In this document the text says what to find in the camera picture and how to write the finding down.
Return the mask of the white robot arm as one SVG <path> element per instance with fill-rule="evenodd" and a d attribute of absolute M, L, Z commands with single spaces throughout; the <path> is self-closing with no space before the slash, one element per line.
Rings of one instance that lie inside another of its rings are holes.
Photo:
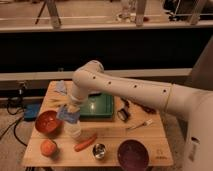
<path fill-rule="evenodd" d="M 188 122 L 182 171 L 213 171 L 213 91 L 106 75 L 92 60 L 72 76 L 69 104 L 80 106 L 93 91 L 127 98 Z"/>

